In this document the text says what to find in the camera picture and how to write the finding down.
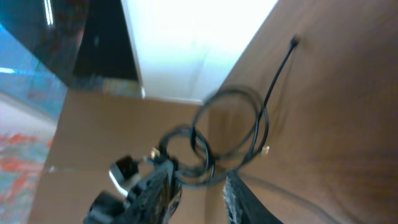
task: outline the wire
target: wire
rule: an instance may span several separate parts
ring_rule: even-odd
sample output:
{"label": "wire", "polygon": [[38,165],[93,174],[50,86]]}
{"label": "wire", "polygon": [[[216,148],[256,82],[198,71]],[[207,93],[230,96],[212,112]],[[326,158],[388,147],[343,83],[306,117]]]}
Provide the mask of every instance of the wire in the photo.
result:
{"label": "wire", "polygon": [[[266,143],[268,130],[269,130],[269,118],[268,118],[268,112],[266,110],[267,103],[271,96],[274,85],[279,77],[279,74],[281,73],[283,67],[286,64],[287,59],[289,58],[290,54],[292,53],[293,49],[297,46],[298,43],[299,41],[296,37],[293,37],[293,39],[290,41],[289,51],[287,52],[284,60],[282,61],[278,71],[276,72],[275,77],[268,89],[264,101],[261,100],[260,95],[256,91],[246,86],[229,86],[227,88],[222,88],[204,101],[203,106],[201,106],[197,111],[190,126],[186,125],[186,126],[177,127],[162,137],[162,139],[159,141],[159,152],[163,156],[166,156],[175,163],[175,165],[177,166],[175,171],[176,178],[183,186],[203,187],[203,186],[218,184],[226,178],[229,172],[238,170],[239,168],[250,162],[254,157],[256,157],[262,151],[262,148]],[[202,133],[196,129],[195,126],[197,125],[202,114],[208,109],[208,107],[211,104],[213,104],[215,101],[219,100],[220,98],[228,95],[239,95],[242,96],[245,100],[247,100],[250,103],[251,107],[253,108],[256,119],[250,131],[247,133],[247,135],[245,135],[245,137],[239,144],[230,149],[227,153],[216,154],[211,151],[208,141],[202,135]],[[261,142],[259,146],[256,148],[257,138],[259,135],[260,120],[262,116],[264,116],[265,130]],[[249,147],[248,152],[244,155],[241,163],[235,168],[215,174],[216,161],[240,156],[241,154],[238,153],[239,149],[243,144],[249,141],[252,135],[253,137],[251,140],[251,145]],[[190,167],[185,164],[182,164],[176,159],[170,158],[169,154],[167,153],[167,145],[172,138],[177,136],[189,138],[191,149],[200,159],[202,159],[203,164],[199,166]],[[210,175],[209,177],[207,177],[207,179],[199,180],[202,179],[202,177],[208,173],[210,173]],[[196,178],[198,181],[195,183],[190,183],[184,180],[186,178]]]}

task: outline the cable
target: cable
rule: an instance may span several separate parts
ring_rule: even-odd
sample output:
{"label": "cable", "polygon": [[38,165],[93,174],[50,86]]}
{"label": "cable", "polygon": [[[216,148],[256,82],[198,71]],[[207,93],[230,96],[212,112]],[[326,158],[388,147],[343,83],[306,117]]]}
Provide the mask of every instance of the cable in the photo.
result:
{"label": "cable", "polygon": [[[290,41],[289,51],[287,52],[284,60],[282,61],[278,71],[276,72],[275,77],[268,89],[264,101],[261,100],[260,95],[256,91],[246,86],[229,86],[227,88],[222,88],[204,101],[203,106],[201,106],[197,111],[190,126],[186,125],[186,126],[177,127],[171,132],[165,134],[161,138],[161,140],[159,141],[159,152],[163,156],[166,156],[175,163],[175,165],[177,166],[175,172],[176,178],[183,186],[202,187],[202,186],[218,184],[225,179],[226,175],[229,172],[238,170],[239,168],[250,162],[254,157],[256,157],[262,151],[262,148],[266,143],[268,130],[269,130],[269,118],[268,118],[268,112],[266,110],[267,103],[271,96],[274,85],[279,77],[279,74],[281,73],[283,67],[286,64],[287,59],[289,58],[293,49],[298,45],[298,43],[299,41],[296,37],[293,37],[293,39]],[[210,145],[208,144],[206,138],[201,134],[201,132],[196,130],[195,126],[197,125],[197,122],[201,118],[202,114],[208,109],[208,107],[212,103],[227,95],[239,95],[242,96],[245,100],[247,100],[250,103],[251,107],[253,108],[256,120],[250,131],[247,133],[247,135],[245,135],[245,137],[239,144],[237,144],[235,147],[230,149],[225,154],[215,154],[211,151]],[[260,120],[262,116],[264,116],[265,130],[258,148],[255,149],[255,145],[257,143],[257,138],[259,134]],[[238,153],[238,150],[245,142],[247,142],[250,139],[251,135],[253,135],[251,140],[251,145],[249,147],[248,152],[244,155],[242,162],[235,168],[220,172],[219,174],[215,174],[216,161],[223,159],[230,159],[232,157],[241,155]],[[203,161],[202,165],[190,167],[185,164],[182,164],[176,159],[170,158],[169,154],[167,153],[167,145],[172,138],[177,136],[183,136],[189,138],[191,149],[200,159],[202,159]],[[197,181],[195,183],[188,183],[184,180],[186,178],[196,178],[198,180],[201,179],[207,173],[210,173],[210,175],[206,180]]]}

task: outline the cable tip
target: cable tip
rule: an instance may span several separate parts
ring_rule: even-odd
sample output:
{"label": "cable tip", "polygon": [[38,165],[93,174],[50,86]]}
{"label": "cable tip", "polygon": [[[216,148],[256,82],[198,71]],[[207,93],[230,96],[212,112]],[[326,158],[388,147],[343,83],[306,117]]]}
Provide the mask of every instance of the cable tip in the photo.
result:
{"label": "cable tip", "polygon": [[293,48],[296,47],[299,44],[299,40],[300,40],[300,38],[298,37],[297,34],[295,34],[293,36],[292,40],[290,41],[290,46]]}

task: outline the black device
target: black device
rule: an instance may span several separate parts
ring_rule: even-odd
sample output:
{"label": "black device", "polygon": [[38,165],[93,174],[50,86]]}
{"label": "black device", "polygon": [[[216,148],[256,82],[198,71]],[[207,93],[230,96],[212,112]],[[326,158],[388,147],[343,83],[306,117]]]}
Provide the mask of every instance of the black device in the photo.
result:
{"label": "black device", "polygon": [[[269,120],[266,110],[272,89],[282,71],[287,59],[298,44],[294,37],[290,41],[289,51],[283,59],[264,102],[261,97],[250,88],[234,86],[219,90],[209,97],[196,113],[190,126],[180,126],[164,135],[159,141],[157,149],[153,149],[151,157],[142,161],[152,165],[154,171],[143,179],[139,178],[139,161],[126,156],[111,165],[109,176],[119,193],[124,197],[120,200],[107,192],[101,192],[92,204],[83,224],[166,224],[177,209],[182,187],[204,187],[215,185],[226,179],[224,200],[229,224],[260,224],[282,223],[268,211],[258,198],[249,190],[238,177],[238,169],[257,156],[265,145],[268,135]],[[256,112],[256,121],[246,137],[226,154],[215,154],[211,151],[205,137],[195,128],[200,116],[212,102],[226,95],[243,96]],[[264,118],[265,130],[259,146],[256,148],[259,133],[259,123]],[[199,166],[189,167],[170,157],[167,145],[176,136],[189,138],[194,153],[202,159]],[[241,156],[239,148],[252,137],[251,146],[243,155],[242,162],[230,170],[218,169],[219,160]]]}

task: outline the cord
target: cord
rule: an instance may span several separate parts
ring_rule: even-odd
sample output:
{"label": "cord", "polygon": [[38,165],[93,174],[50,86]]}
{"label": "cord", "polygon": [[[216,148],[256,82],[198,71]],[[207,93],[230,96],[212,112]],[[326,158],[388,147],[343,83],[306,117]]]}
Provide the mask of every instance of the cord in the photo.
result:
{"label": "cord", "polygon": [[[167,158],[172,160],[174,164],[177,166],[175,175],[177,180],[183,186],[203,187],[203,186],[218,184],[226,178],[229,172],[238,170],[239,168],[250,162],[254,157],[256,157],[262,151],[262,148],[266,143],[268,130],[269,130],[269,118],[268,118],[268,112],[266,110],[268,100],[271,96],[274,85],[283,67],[286,64],[287,59],[289,58],[293,49],[298,44],[299,44],[298,38],[293,37],[293,39],[290,41],[289,51],[287,52],[285,58],[283,59],[281,65],[279,66],[279,69],[275,74],[275,77],[268,89],[264,101],[261,100],[260,95],[256,91],[246,86],[229,86],[226,88],[222,88],[204,101],[203,106],[201,106],[197,111],[190,126],[186,125],[186,126],[177,127],[174,130],[170,131],[169,133],[165,134],[161,138],[161,140],[159,141],[159,152],[163,156],[166,156]],[[208,141],[202,135],[202,133],[195,128],[195,126],[197,125],[197,122],[201,118],[202,114],[208,109],[208,107],[212,103],[227,95],[239,95],[242,96],[245,100],[247,100],[250,103],[251,107],[253,108],[256,119],[250,131],[247,133],[247,135],[245,135],[245,137],[239,144],[230,149],[227,153],[216,154],[211,151]],[[255,145],[257,143],[257,138],[259,135],[259,125],[262,116],[264,116],[265,130],[261,142],[258,148],[256,149]],[[225,170],[223,172],[220,172],[219,174],[215,174],[215,170],[217,167],[216,161],[240,156],[241,154],[238,153],[239,149],[244,143],[246,143],[250,139],[251,135],[253,135],[251,140],[251,145],[249,147],[248,152],[244,155],[241,163],[235,168],[232,168],[230,170]],[[190,167],[179,162],[174,158],[170,158],[169,154],[167,153],[167,145],[172,138],[177,136],[183,136],[189,138],[191,149],[200,159],[202,159],[203,161],[202,165]],[[207,173],[210,173],[207,179],[199,180]],[[198,181],[195,183],[190,183],[184,180],[186,178],[196,178]]]}

